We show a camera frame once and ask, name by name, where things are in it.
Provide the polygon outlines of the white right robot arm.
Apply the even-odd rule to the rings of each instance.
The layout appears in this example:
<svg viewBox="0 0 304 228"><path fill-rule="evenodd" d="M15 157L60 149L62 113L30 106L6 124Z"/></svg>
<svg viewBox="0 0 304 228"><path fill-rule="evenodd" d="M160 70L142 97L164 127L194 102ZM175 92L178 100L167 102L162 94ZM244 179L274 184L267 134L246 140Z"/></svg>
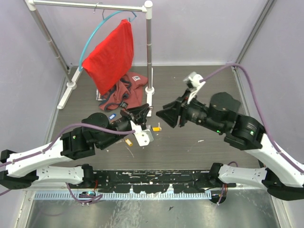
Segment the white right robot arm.
<svg viewBox="0 0 304 228"><path fill-rule="evenodd" d="M190 91L166 104L156 115L170 127L183 127L186 122L224 134L224 142L245 151L264 166L232 167L213 163L208 180L213 187L239 183L265 189L270 195L286 201L304 198L304 166L278 144L271 143L264 126L251 116L238 113L241 103L226 92L214 94L210 104L191 98Z"/></svg>

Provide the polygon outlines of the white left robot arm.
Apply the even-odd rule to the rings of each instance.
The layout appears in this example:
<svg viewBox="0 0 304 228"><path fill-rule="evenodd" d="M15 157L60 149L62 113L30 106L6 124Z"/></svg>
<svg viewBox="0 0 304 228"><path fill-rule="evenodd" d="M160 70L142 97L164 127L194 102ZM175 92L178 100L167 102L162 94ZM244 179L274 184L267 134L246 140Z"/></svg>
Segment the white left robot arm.
<svg viewBox="0 0 304 228"><path fill-rule="evenodd" d="M0 153L1 186L20 190L41 183L68 183L90 188L96 177L93 167L84 164L72 168L57 167L60 162L71 162L95 155L124 137L133 134L140 146L153 141L150 126L146 125L149 105L122 109L121 117L110 122L104 113L94 113L81 123L66 126L55 139L43 146L26 151L3 150Z"/></svg>

